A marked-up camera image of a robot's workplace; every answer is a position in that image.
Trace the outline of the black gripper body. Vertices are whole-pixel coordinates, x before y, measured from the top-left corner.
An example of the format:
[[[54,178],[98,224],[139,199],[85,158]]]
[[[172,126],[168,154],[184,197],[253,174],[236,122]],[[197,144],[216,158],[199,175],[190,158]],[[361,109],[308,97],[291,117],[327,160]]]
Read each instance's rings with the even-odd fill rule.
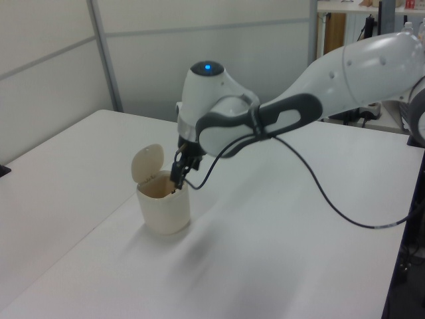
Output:
[[[187,158],[202,157],[205,154],[198,142],[186,140],[182,136],[178,139],[178,151]]]

